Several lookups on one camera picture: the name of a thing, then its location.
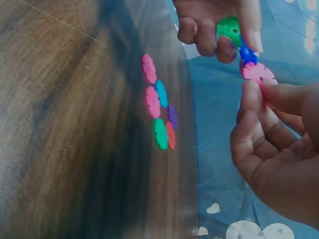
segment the fingernail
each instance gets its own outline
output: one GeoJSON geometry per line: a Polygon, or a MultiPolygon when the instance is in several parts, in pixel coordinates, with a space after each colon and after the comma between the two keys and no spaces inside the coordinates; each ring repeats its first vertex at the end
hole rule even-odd
{"type": "Polygon", "coordinates": [[[263,48],[263,43],[261,41],[260,31],[253,31],[251,33],[251,39],[252,39],[257,51],[263,53],[264,52],[264,48],[263,48]]]}

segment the green flower-shaped piece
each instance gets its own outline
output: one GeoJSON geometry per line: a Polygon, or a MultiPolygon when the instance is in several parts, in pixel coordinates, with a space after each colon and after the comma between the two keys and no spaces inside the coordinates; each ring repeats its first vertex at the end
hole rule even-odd
{"type": "Polygon", "coordinates": [[[240,28],[237,18],[230,16],[222,19],[217,25],[217,32],[220,35],[228,36],[236,46],[240,47],[243,45],[240,39],[240,28]]]}
{"type": "Polygon", "coordinates": [[[162,119],[156,119],[154,122],[155,139],[162,150],[168,148],[168,136],[164,121],[162,119]]]}

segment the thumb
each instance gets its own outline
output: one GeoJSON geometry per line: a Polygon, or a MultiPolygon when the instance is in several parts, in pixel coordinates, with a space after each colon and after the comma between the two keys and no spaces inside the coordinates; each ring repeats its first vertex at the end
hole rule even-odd
{"type": "Polygon", "coordinates": [[[239,0],[238,21],[245,43],[253,51],[263,52],[259,0],[239,0]]]}
{"type": "Polygon", "coordinates": [[[302,115],[302,108],[307,95],[314,87],[288,84],[267,85],[261,87],[264,100],[287,114],[302,115]]]}
{"type": "Polygon", "coordinates": [[[301,116],[309,137],[319,148],[319,84],[263,85],[262,93],[264,100],[278,110],[301,116]]]}

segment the pink flower-shaped piece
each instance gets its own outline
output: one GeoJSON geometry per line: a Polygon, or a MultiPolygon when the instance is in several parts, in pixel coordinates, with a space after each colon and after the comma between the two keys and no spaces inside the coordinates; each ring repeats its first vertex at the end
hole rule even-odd
{"type": "Polygon", "coordinates": [[[257,65],[255,65],[253,62],[248,62],[245,65],[242,74],[246,80],[255,81],[258,85],[261,85],[263,79],[275,78],[274,73],[272,73],[272,71],[265,67],[263,64],[257,63],[257,65]]]}
{"type": "Polygon", "coordinates": [[[152,58],[148,54],[142,57],[142,70],[147,81],[155,84],[157,80],[156,68],[152,58]]]}
{"type": "Polygon", "coordinates": [[[148,86],[146,88],[146,103],[149,108],[151,116],[155,119],[160,117],[160,100],[159,95],[153,86],[148,86]]]}

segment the wood grain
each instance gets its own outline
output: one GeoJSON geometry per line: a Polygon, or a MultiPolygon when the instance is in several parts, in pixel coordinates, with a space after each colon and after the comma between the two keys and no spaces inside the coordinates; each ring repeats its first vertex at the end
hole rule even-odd
{"type": "Polygon", "coordinates": [[[196,172],[188,65],[161,0],[0,0],[0,238],[193,238],[196,172]],[[176,150],[154,139],[144,53],[178,110],[176,150]]]}

